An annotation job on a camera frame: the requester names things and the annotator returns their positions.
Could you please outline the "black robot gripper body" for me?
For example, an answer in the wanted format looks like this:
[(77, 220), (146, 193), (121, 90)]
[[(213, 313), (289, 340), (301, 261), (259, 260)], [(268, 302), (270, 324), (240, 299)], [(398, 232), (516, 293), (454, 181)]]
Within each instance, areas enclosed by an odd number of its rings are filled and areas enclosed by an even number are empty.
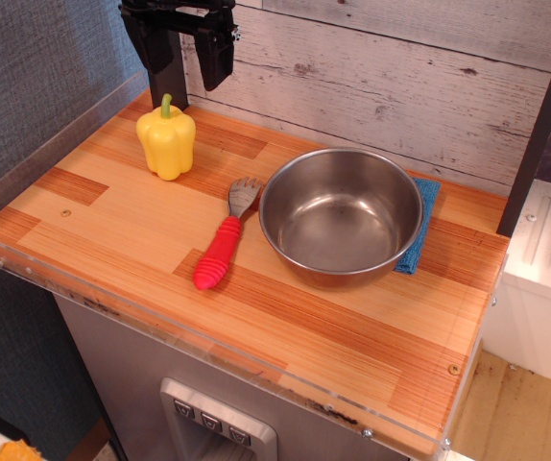
[(122, 1), (120, 13), (141, 38), (168, 31), (208, 32), (236, 41), (241, 35), (233, 20), (235, 6), (234, 1)]

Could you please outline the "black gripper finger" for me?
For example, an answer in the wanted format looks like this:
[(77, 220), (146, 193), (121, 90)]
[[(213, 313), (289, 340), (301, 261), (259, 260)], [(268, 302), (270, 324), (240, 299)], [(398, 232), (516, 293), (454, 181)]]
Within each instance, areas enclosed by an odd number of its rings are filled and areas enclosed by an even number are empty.
[(204, 82), (204, 89), (212, 91), (233, 70), (234, 45), (230, 33), (199, 31), (195, 36), (195, 48)]
[(133, 16), (123, 15), (122, 18), (132, 45), (146, 70), (152, 74), (163, 71), (174, 59), (169, 32)]

